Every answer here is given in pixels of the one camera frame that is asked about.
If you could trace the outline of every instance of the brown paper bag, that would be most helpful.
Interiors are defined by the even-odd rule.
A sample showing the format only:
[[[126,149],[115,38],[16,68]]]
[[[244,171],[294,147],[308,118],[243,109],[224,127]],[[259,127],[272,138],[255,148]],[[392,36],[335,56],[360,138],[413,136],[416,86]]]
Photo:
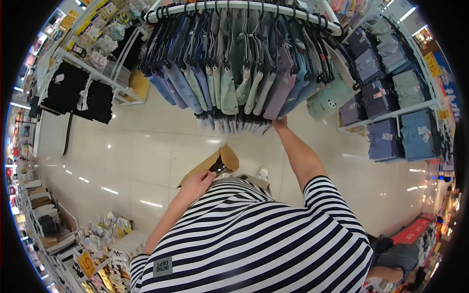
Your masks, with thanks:
[[[218,170],[218,166],[225,165],[226,169]],[[202,163],[198,164],[194,169],[189,171],[189,173],[184,176],[181,182],[178,184],[177,188],[181,187],[184,181],[191,175],[200,172],[202,170],[215,171],[217,174],[222,173],[232,173],[239,168],[239,159],[231,150],[231,148],[225,144],[218,149],[213,155],[206,158]]]

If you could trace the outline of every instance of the another person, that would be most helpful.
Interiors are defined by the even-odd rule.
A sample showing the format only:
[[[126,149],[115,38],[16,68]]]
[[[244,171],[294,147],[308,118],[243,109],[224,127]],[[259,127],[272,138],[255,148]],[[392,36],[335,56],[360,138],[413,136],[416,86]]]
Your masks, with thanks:
[[[415,245],[394,244],[384,235],[377,238],[368,235],[368,239],[373,248],[373,258],[367,278],[378,277],[392,283],[402,281],[412,288],[423,282],[425,273],[418,266],[418,248]]]
[[[303,208],[249,177],[188,178],[131,261],[131,292],[358,292],[372,249],[317,154],[273,121]]]

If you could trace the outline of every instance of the shoe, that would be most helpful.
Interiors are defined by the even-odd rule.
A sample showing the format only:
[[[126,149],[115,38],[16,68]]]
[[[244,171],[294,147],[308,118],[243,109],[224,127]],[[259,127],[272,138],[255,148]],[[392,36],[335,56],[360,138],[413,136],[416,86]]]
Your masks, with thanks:
[[[259,174],[257,174],[257,177],[259,179],[267,181],[267,179],[269,178],[269,169],[267,169],[267,167],[261,167],[259,170]]]

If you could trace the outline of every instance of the white floor tile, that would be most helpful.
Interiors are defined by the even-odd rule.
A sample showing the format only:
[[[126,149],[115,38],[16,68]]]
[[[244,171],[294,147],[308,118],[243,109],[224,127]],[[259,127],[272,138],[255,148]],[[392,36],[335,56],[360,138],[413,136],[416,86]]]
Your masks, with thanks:
[[[173,134],[135,132],[131,145],[132,180],[169,187]]]
[[[130,182],[130,218],[137,230],[152,231],[168,208],[167,187]]]

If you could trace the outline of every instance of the price sign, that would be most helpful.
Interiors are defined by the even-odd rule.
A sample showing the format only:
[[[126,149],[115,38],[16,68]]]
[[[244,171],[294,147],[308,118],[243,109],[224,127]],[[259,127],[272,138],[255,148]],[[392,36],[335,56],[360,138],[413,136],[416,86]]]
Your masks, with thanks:
[[[448,110],[441,110],[438,111],[438,119],[444,120],[449,118],[449,111]]]
[[[77,16],[78,13],[76,11],[70,10],[70,12],[60,22],[59,28],[65,32],[68,31]]]
[[[424,58],[425,62],[427,62],[428,68],[430,69],[432,77],[440,76],[442,73],[433,53],[428,53]]]
[[[88,280],[97,272],[94,261],[91,259],[91,255],[88,251],[83,252],[76,260],[76,263],[80,266],[80,269],[82,269],[83,274]]]

